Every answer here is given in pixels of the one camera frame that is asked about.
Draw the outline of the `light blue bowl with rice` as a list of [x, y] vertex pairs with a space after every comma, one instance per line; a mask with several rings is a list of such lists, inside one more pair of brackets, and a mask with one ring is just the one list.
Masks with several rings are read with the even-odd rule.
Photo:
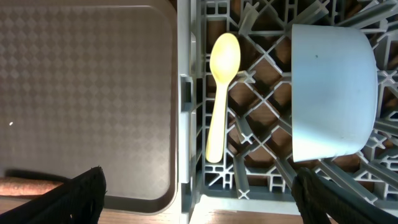
[[292, 26], [292, 159], [355, 154], [377, 111], [377, 68], [359, 29]]

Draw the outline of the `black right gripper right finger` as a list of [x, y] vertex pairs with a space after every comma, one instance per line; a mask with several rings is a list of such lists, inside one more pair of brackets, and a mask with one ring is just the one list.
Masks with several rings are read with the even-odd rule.
[[307, 168], [295, 176], [292, 196], [304, 223], [397, 224], [397, 217]]

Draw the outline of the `orange carrot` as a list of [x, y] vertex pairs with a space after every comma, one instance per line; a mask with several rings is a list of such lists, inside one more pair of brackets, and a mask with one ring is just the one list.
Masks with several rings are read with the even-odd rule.
[[62, 184], [62, 182], [51, 180], [1, 177], [1, 196], [21, 197], [43, 195]]

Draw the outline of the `pale yellow plastic spoon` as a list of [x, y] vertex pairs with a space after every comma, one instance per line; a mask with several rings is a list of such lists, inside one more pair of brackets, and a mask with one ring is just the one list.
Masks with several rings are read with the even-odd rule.
[[220, 35], [211, 51], [210, 70], [216, 82], [216, 95], [206, 144], [206, 160], [217, 163], [223, 157], [228, 87], [241, 61], [238, 39], [231, 33]]

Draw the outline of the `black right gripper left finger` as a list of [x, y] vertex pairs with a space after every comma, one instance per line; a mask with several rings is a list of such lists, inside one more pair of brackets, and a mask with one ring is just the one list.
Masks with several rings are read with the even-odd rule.
[[94, 167], [53, 190], [1, 214], [1, 223], [93, 223], [104, 207], [106, 179]]

